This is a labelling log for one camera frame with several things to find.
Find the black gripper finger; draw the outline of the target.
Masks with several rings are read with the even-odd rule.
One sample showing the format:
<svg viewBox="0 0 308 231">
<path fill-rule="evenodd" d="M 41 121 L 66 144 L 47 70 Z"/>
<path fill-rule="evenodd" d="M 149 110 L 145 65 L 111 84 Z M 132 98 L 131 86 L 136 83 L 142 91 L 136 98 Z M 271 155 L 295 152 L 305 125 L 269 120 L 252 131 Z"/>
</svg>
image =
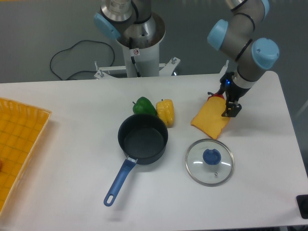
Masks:
<svg viewBox="0 0 308 231">
<path fill-rule="evenodd" d="M 236 117 L 241 111 L 242 106 L 237 102 L 228 102 L 227 117 Z"/>
<path fill-rule="evenodd" d="M 233 102 L 227 102 L 225 111 L 221 114 L 222 117 L 233 117 Z"/>
</svg>

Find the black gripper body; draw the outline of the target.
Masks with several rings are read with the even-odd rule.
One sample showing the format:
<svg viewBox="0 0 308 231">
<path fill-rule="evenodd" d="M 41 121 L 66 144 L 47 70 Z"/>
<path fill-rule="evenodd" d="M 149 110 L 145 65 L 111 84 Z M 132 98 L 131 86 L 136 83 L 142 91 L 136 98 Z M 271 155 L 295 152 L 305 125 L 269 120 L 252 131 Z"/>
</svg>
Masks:
<svg viewBox="0 0 308 231">
<path fill-rule="evenodd" d="M 235 103 L 241 97 L 243 97 L 249 90 L 245 88 L 239 87 L 233 81 L 234 72 L 227 72 L 225 73 L 222 78 L 220 79 L 220 88 L 218 90 L 218 95 L 222 95 L 223 93 L 226 94 L 226 102 L 228 103 Z"/>
</svg>

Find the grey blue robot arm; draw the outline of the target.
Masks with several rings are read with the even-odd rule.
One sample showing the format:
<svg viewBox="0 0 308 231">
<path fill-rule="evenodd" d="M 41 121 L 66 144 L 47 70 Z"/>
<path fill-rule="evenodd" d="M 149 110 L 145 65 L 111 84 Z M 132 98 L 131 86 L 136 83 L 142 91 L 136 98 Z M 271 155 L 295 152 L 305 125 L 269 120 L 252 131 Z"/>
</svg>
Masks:
<svg viewBox="0 0 308 231">
<path fill-rule="evenodd" d="M 223 117 L 236 117 L 243 97 L 262 75 L 272 68 L 280 55 L 271 39 L 250 39 L 269 12 L 266 0 L 229 0 L 230 21 L 219 20 L 208 34 L 208 43 L 237 64 L 234 72 L 220 79 L 218 94 L 226 95 Z M 104 0 L 94 23 L 109 39 L 122 47 L 128 77 L 157 77 L 159 45 L 166 29 L 162 18 L 152 11 L 149 0 Z"/>
</svg>

